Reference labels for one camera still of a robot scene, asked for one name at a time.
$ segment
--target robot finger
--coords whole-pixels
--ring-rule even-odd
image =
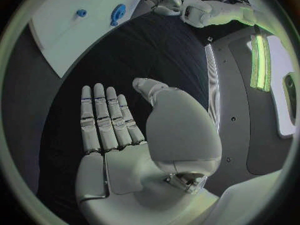
[[[100,144],[93,114],[91,88],[89,86],[84,86],[81,91],[80,124],[84,151],[99,150]]]
[[[126,98],[123,94],[117,97],[118,103],[120,105],[120,109],[125,120],[125,124],[127,126],[128,132],[131,136],[131,139],[134,144],[139,144],[142,141],[145,141],[145,137],[142,134],[141,130],[136,124],[126,101]]]
[[[101,83],[96,83],[94,86],[94,101],[97,125],[103,150],[109,151],[111,149],[116,149],[118,147],[118,141],[108,111],[104,87]]]
[[[108,87],[106,90],[106,97],[108,101],[109,114],[119,146],[124,147],[131,144],[132,139],[127,130],[127,126],[119,106],[116,90],[113,87]]]

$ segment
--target blue knob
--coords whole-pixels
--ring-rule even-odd
[[[78,10],[77,12],[76,12],[76,14],[79,16],[79,17],[85,17],[86,15],[87,15],[87,11],[86,10],[84,10],[84,9],[80,9],[80,10]]]
[[[112,26],[117,26],[117,21],[121,19],[126,13],[126,6],[124,4],[119,4],[111,13],[111,23]]]

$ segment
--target white panel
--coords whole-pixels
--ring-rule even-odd
[[[282,138],[288,138],[295,133],[296,127],[290,119],[283,79],[288,73],[294,72],[294,69],[280,39],[274,35],[268,36],[267,39],[271,55],[271,92],[275,103],[278,133]],[[251,42],[248,42],[247,46],[252,49]]]
[[[119,4],[126,13],[118,24],[130,19],[140,0],[46,0],[33,15],[30,29],[42,54],[62,77],[75,60],[115,26],[111,14]],[[87,11],[85,17],[77,10]]]

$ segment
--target blue object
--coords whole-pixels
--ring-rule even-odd
[[[119,4],[111,13],[111,23],[112,26],[117,26],[117,21],[121,19],[126,13],[126,6],[124,4]]]
[[[76,14],[79,16],[79,17],[85,17],[87,15],[87,10],[84,10],[84,9],[79,9]]]

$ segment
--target green light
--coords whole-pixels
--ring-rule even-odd
[[[252,73],[250,86],[269,92],[271,86],[271,58],[268,39],[265,35],[251,36]]]

